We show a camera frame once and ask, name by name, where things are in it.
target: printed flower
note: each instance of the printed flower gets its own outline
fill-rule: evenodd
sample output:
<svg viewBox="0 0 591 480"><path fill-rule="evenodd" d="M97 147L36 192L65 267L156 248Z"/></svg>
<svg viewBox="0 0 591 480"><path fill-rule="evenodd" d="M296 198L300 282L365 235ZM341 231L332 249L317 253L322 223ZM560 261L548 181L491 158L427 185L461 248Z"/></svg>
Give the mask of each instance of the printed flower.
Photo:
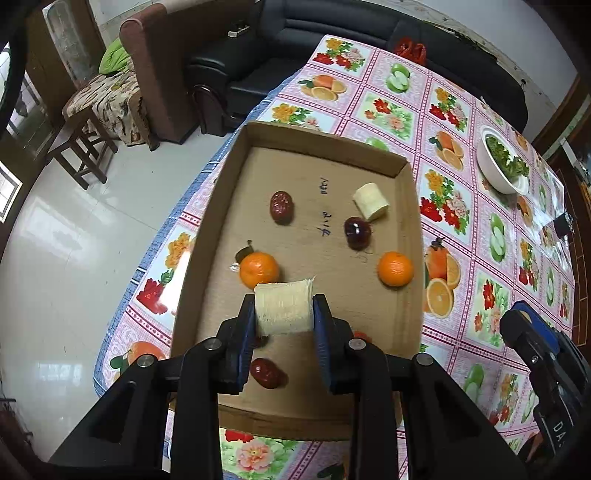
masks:
<svg viewBox="0 0 591 480"><path fill-rule="evenodd" d="M519 248L521 248L521 256L524 260L527 260L527 258L530 256L528 243L525 240L521 239L521 242L519 242Z"/></svg>
<svg viewBox="0 0 591 480"><path fill-rule="evenodd" d="M443 207L441 209L443 210L443 215L445 217L445 221L447 222L447 224L451 225L459 230L460 229L460 219L456 215L456 212L453 211L451 208L449 208L449 205L447 204L447 202L443 204Z"/></svg>
<svg viewBox="0 0 591 480"><path fill-rule="evenodd" d="M290 117L297 110L296 106L282 103L279 106L273 107L273 118L277 118L280 122L287 123Z"/></svg>
<svg viewBox="0 0 591 480"><path fill-rule="evenodd" d="M453 191L453 198L447 200L446 203L449 205L449 208L455 210L458 217L466 216L468 207L466 202L462 199L462 194L458 190Z"/></svg>
<svg viewBox="0 0 591 480"><path fill-rule="evenodd" d="M501 400L506 400L511 393L511 381L513 380L512 374L505 374L503 382L501 383Z"/></svg>
<svg viewBox="0 0 591 480"><path fill-rule="evenodd" d="M318 125L318 120L311 116L310 118L307 118L306 121L302 124L303 128L307 128L309 130L317 130L317 131L322 131L320 129L320 125Z"/></svg>
<svg viewBox="0 0 591 480"><path fill-rule="evenodd" d="M443 220L443 217L439 214L437 205L425 197L421 198L421 214L434 222L441 222Z"/></svg>
<svg viewBox="0 0 591 480"><path fill-rule="evenodd" d="M388 115L388 123L394 130L404 130L404 121L396 115Z"/></svg>
<svg viewBox="0 0 591 480"><path fill-rule="evenodd" d="M447 113L447 119L455 127L459 127L460 126L460 122L457 120L457 118L455 117L455 115L453 113L448 112Z"/></svg>
<svg viewBox="0 0 591 480"><path fill-rule="evenodd" d="M317 53L316 57L312 59L318 63L324 63L325 65L332 65L334 62L326 53Z"/></svg>
<svg viewBox="0 0 591 480"><path fill-rule="evenodd" d="M326 46L331 50L338 50L342 44L343 44L343 41L338 40L337 38L329 38L326 41Z"/></svg>
<svg viewBox="0 0 591 480"><path fill-rule="evenodd" d="M517 387L515 387L515 391L509 395L509 400L507 400L507 407L510 410L513 410L517 406Z"/></svg>
<svg viewBox="0 0 591 480"><path fill-rule="evenodd" d="M507 423L510 415L511 415L511 411L509 410L509 407L504 406L503 409L501 410L501 416L500 416L499 420L503 423Z"/></svg>
<svg viewBox="0 0 591 480"><path fill-rule="evenodd" d="M501 309L499 308L498 305L495 305L492 308L490 321L491 321L491 328L489 331L492 335L494 335L494 334L498 333L499 324L501 322Z"/></svg>
<svg viewBox="0 0 591 480"><path fill-rule="evenodd" d="M488 310L495 305L495 295L493 294L494 284L488 280L482 287L482 296L484 297L484 309Z"/></svg>
<svg viewBox="0 0 591 480"><path fill-rule="evenodd" d="M462 110L462 107L460 105L453 106L452 108L450 108L449 111L450 113L448 113L447 115L449 116L449 114L452 114L454 117L457 118L459 122L464 123L464 121L467 120L466 114L464 113L464 110Z"/></svg>
<svg viewBox="0 0 591 480"><path fill-rule="evenodd" d="M437 87L435 89L435 94L437 95L437 100L439 100L441 103L446 103L447 99L449 98L449 93L447 93L441 87Z"/></svg>
<svg viewBox="0 0 591 480"><path fill-rule="evenodd" d="M540 274L540 269L538 268L538 262L535 260L535 257L533 257L533 259L531 260L530 270L534 278L537 280Z"/></svg>
<svg viewBox="0 0 591 480"><path fill-rule="evenodd" d="M382 100L381 98L374 100L374 105L375 105L375 109L380 113L391 113L392 112L392 110L390 110L390 108L388 108L388 102Z"/></svg>
<svg viewBox="0 0 591 480"><path fill-rule="evenodd" d="M425 174L425 178L429 183L429 188L434 191L438 196L443 195L443 182L445 178L443 175L440 175L433 169L429 169L429 171Z"/></svg>
<svg viewBox="0 0 591 480"><path fill-rule="evenodd" d="M342 55L337 55L335 60L336 60L336 64L339 67L345 67L346 69L351 68L351 61L349 59L346 59Z"/></svg>
<svg viewBox="0 0 591 480"><path fill-rule="evenodd" d="M164 285L162 283L149 278L144 289L137 294L136 298L149 311L156 315L161 315L168 310L168 307L164 303L160 303L160 296L163 291Z"/></svg>
<svg viewBox="0 0 591 480"><path fill-rule="evenodd" d="M358 48L352 48L350 51L344 51L341 55L351 61L351 63L363 60L363 55L361 55L361 52Z"/></svg>
<svg viewBox="0 0 591 480"><path fill-rule="evenodd" d="M226 441L237 442L241 440L242 443L248 443L254 440L254 436L250 433L237 432L236 430L226 430Z"/></svg>
<svg viewBox="0 0 591 480"><path fill-rule="evenodd" d="M429 109L429 113L432 113L433 115L435 115L437 118L440 118L441 120L445 120L445 114L437 105L431 104L431 108Z"/></svg>
<svg viewBox="0 0 591 480"><path fill-rule="evenodd" d="M190 243L190 237L188 233L181 233L176 240L173 240L168 244L168 256L164 261L166 268L177 268L178 261L181 258L183 252L187 249Z"/></svg>
<svg viewBox="0 0 591 480"><path fill-rule="evenodd" d="M477 332L482 330L482 314L478 312L476 317L474 317L474 328Z"/></svg>
<svg viewBox="0 0 591 480"><path fill-rule="evenodd" d="M274 459L268 445L259 439L251 440L236 449L236 466L244 471L265 472Z"/></svg>
<svg viewBox="0 0 591 480"><path fill-rule="evenodd" d="M519 281L523 283L523 285L527 285L527 273L523 267L519 267Z"/></svg>

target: pink checkered tablecloth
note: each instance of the pink checkered tablecloth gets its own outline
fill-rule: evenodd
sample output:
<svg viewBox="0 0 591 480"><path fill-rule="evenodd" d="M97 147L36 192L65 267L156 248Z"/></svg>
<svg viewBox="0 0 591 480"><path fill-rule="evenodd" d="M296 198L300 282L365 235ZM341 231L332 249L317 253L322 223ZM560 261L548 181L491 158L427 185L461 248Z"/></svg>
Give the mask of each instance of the pink checkered tablecloth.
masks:
<svg viewBox="0 0 591 480"><path fill-rule="evenodd" d="M469 392L517 451L538 430L532 414L537 398L527 367L502 341L499 320L513 303L526 300L547 323L572 332L569 247L552 223L564 212L564 187L554 172L467 91L410 61L344 38L322 39L258 119L366 142L403 155L412 165L426 252L421 350ZM527 195L499 194L483 177L476 149L484 125L497 129L528 163ZM192 249L222 167L223 160L207 172L178 217L171 217L149 265L136 272L97 364L100 381L96 376L95 381L103 388L134 355L150 350L168 355L183 254ZM438 241L442 247L433 248ZM447 278L450 262L459 268L459 282ZM168 444L171 421L167 432ZM403 427L398 437L402 478L408 476ZM346 442L252 438L224 430L220 441L227 475L248 479L316 478L330 465L341 465L347 451ZM245 467L249 448L268 452L268 465Z"/></svg>

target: red plastic bag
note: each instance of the red plastic bag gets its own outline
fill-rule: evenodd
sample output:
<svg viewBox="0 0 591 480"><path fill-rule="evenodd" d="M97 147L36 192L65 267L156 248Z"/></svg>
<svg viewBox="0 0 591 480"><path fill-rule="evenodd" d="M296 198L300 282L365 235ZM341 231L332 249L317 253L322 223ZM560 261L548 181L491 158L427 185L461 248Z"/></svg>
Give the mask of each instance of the red plastic bag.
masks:
<svg viewBox="0 0 591 480"><path fill-rule="evenodd" d="M413 42L410 37L401 38L394 48L394 53L423 67L427 63L427 47L422 43Z"/></svg>

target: banana slice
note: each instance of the banana slice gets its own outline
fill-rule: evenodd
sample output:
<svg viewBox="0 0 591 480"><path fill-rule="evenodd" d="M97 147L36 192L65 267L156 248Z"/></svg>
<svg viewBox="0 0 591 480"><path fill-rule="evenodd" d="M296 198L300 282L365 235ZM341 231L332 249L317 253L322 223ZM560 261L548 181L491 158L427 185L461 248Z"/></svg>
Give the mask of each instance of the banana slice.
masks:
<svg viewBox="0 0 591 480"><path fill-rule="evenodd" d="M353 194L353 201L368 222L381 217L390 204L375 183L366 183Z"/></svg>
<svg viewBox="0 0 591 480"><path fill-rule="evenodd" d="M313 278L289 283L259 283L255 287L257 335L313 330L313 283Z"/></svg>

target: dried red date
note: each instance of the dried red date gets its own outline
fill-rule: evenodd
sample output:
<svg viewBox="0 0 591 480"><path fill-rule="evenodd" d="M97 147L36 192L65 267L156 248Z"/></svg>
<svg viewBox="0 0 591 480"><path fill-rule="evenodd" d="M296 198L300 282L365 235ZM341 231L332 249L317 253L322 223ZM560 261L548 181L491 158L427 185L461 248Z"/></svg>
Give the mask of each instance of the dried red date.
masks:
<svg viewBox="0 0 591 480"><path fill-rule="evenodd" d="M252 361L251 375L262 387L270 390L287 383L285 373L267 358L257 358Z"/></svg>
<svg viewBox="0 0 591 480"><path fill-rule="evenodd" d="M294 202L287 192L275 192L269 203L269 211L275 223L287 225L294 217Z"/></svg>

